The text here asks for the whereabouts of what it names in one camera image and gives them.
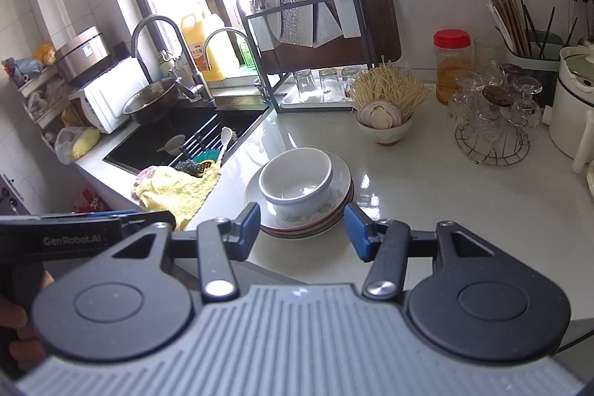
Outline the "person's left hand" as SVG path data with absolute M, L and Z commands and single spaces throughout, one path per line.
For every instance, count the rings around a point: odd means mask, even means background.
M 42 364 L 47 351 L 31 324 L 27 311 L 7 297 L 12 273 L 1 268 L 1 370 L 12 379 Z

